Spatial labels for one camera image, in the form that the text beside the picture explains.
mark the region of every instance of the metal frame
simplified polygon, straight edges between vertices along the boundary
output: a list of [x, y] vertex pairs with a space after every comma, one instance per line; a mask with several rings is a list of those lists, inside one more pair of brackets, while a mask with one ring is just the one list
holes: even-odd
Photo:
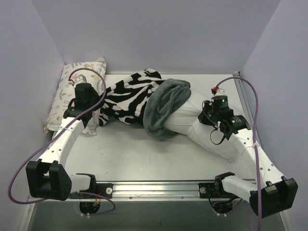
[[[203, 201], [200, 198], [199, 183], [214, 183], [213, 180], [188, 181], [99, 181], [98, 184], [113, 184], [113, 201]], [[214, 201], [226, 200], [223, 197]], [[94, 201], [94, 199], [67, 199], [67, 201]]]

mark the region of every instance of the white wall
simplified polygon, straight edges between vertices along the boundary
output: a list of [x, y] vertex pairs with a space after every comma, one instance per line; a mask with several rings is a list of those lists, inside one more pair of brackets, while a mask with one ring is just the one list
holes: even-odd
[[[24, 205], [9, 201], [7, 187], [18, 166], [46, 138], [46, 119], [63, 61], [30, 0], [0, 1], [0, 230], [15, 231]], [[13, 195], [26, 200], [22, 171]]]
[[295, 231], [308, 228], [307, 12], [307, 0], [282, 0], [242, 72], [258, 92], [257, 129], [266, 153], [299, 185], [290, 209]]
[[107, 71], [243, 69], [280, 0], [32, 0], [66, 62]]

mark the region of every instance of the cable connector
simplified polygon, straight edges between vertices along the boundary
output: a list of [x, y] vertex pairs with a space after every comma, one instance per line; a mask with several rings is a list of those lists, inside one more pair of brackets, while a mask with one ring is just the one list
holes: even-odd
[[256, 142], [254, 142], [253, 145], [251, 145], [251, 146], [254, 148], [255, 146], [257, 146], [257, 147], [260, 146], [260, 144], [256, 141]]
[[213, 87], [212, 90], [212, 94], [216, 95], [217, 91], [218, 91], [219, 87]]

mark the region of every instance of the floral pillowcase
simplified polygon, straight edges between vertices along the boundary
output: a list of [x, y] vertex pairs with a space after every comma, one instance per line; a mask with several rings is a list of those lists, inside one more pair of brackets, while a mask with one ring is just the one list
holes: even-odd
[[[67, 109], [69, 102], [75, 97], [75, 86], [78, 83], [90, 83], [99, 95], [103, 92], [102, 80], [93, 72], [88, 70], [80, 70], [71, 77], [72, 81], [68, 81], [70, 73], [74, 70], [87, 67], [101, 74], [104, 77], [106, 72], [106, 62], [104, 58], [100, 58], [95, 62], [73, 63], [67, 64], [63, 68], [63, 72], [58, 85], [55, 98], [52, 103], [51, 111], [44, 126], [44, 132], [48, 130], [57, 131], [61, 125], [63, 113]], [[97, 135], [96, 128], [99, 125], [99, 110], [93, 112], [93, 117], [89, 121], [83, 133], [89, 135]]]

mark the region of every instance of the pink cable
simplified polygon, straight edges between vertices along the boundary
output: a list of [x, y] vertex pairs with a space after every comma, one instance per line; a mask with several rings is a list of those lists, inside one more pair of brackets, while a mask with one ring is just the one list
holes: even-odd
[[[78, 68], [76, 70], [74, 70], [70, 76], [69, 76], [69, 80], [71, 78], [71, 76], [76, 72], [76, 71], [80, 71], [80, 70], [88, 70], [88, 71], [92, 71], [94, 72], [95, 74], [97, 74], [102, 82], [103, 82], [103, 85], [104, 85], [104, 92], [103, 92], [103, 95], [102, 97], [100, 98], [100, 100], [92, 107], [90, 107], [89, 109], [87, 109], [86, 111], [82, 112], [81, 114], [79, 114], [76, 118], [74, 118], [71, 122], [69, 122], [65, 128], [69, 128], [76, 120], [78, 120], [79, 118], [81, 118], [84, 114], [92, 111], [92, 109], [94, 109], [95, 107], [97, 107], [98, 105], [100, 105], [100, 103], [104, 100], [105, 96], [106, 96], [106, 83], [103, 79], [103, 77], [96, 71], [90, 69], [90, 68], [86, 68], [86, 67], [83, 67], [83, 68]], [[12, 196], [12, 186], [13, 186], [13, 183], [14, 181], [16, 180], [18, 174], [20, 173], [20, 171], [23, 169], [23, 167], [34, 157], [36, 156], [37, 154], [39, 154], [41, 151], [43, 151], [44, 149], [46, 149], [49, 145], [51, 145], [53, 142], [55, 142], [66, 130], [65, 129], [62, 129], [62, 131], [60, 131], [60, 133], [58, 135], [56, 135], [51, 141], [49, 141], [47, 144], [45, 144], [43, 147], [41, 147], [40, 149], [36, 150], [31, 156], [29, 156], [21, 165], [20, 167], [16, 170], [16, 172], [14, 173], [12, 179], [11, 179], [11, 182], [9, 184], [9, 188], [8, 188], [8, 197], [11, 201], [13, 201], [14, 203], [16, 204], [19, 204], [19, 205], [28, 205], [28, 204], [33, 204], [33, 203], [38, 203], [38, 202], [41, 202], [41, 201], [45, 201], [46, 199], [39, 199], [39, 200], [35, 200], [35, 201], [18, 201], [16, 200], [15, 198], [13, 198]]]
[[[256, 89], [254, 88], [254, 86], [252, 86], [252, 84], [243, 78], [240, 77], [229, 77], [226, 78], [222, 81], [220, 81], [217, 85], [216, 88], [219, 87], [220, 84], [222, 84], [223, 82], [230, 80], [230, 79], [239, 79], [241, 81], [246, 82], [252, 89], [252, 91], [254, 92], [255, 98], [256, 98], [256, 112], [255, 112], [255, 116], [254, 116], [254, 124], [253, 124], [253, 128], [252, 128], [252, 139], [253, 139], [253, 143], [256, 143], [257, 141], [257, 116], [258, 116], [258, 111], [259, 111], [259, 100], [258, 100], [258, 95], [256, 92]], [[257, 231], [261, 231], [261, 226], [262, 226], [262, 198], [261, 198], [261, 176], [260, 176], [260, 163], [259, 163], [259, 152], [258, 152], [258, 148], [255, 145], [254, 146], [255, 149], [255, 153], [256, 153], [256, 169], [257, 169], [257, 191], [258, 191], [258, 228]]]

